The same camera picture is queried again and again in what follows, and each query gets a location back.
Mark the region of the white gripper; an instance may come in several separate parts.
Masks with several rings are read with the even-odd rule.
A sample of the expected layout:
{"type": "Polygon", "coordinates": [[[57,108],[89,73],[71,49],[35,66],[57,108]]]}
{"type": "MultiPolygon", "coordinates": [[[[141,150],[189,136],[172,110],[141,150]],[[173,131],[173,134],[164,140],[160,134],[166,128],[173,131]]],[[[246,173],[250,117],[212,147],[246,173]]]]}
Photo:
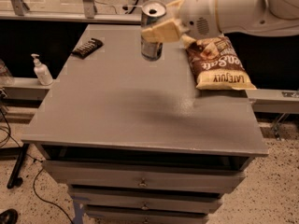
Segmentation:
{"type": "Polygon", "coordinates": [[[217,0],[175,0],[166,5],[167,15],[180,17],[169,19],[141,31],[141,37],[149,43],[179,41],[188,33],[195,39],[217,37],[221,34],[217,22],[217,0]]]}

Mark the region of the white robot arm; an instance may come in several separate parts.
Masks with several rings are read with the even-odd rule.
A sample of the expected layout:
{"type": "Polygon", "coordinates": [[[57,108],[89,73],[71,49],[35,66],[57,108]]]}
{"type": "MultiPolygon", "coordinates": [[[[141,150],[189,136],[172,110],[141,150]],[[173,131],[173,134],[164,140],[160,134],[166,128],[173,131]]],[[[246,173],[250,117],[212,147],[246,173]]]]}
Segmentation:
{"type": "Polygon", "coordinates": [[[299,0],[176,0],[141,35],[167,43],[182,35],[205,39],[230,33],[299,35],[299,0]]]}

